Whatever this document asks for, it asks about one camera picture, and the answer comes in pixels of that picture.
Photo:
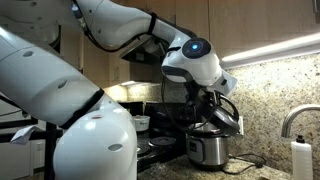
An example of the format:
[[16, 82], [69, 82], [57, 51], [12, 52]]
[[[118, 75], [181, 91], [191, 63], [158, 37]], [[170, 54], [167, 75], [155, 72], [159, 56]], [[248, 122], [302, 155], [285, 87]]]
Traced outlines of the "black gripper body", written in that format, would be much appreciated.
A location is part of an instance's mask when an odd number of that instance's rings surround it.
[[195, 81], [184, 84], [186, 90], [186, 103], [194, 106], [199, 115], [212, 115], [217, 109], [217, 95], [205, 87], [198, 85]]

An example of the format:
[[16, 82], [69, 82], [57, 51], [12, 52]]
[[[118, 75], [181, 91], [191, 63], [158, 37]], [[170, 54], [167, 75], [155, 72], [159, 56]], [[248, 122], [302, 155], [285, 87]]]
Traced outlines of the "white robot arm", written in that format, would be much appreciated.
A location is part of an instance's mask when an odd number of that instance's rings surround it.
[[162, 73], [230, 94], [237, 84], [210, 42], [143, 10], [111, 0], [0, 0], [0, 91], [65, 133], [54, 151], [57, 180], [136, 180], [133, 117], [52, 47], [62, 25], [118, 50], [148, 34], [169, 45]]

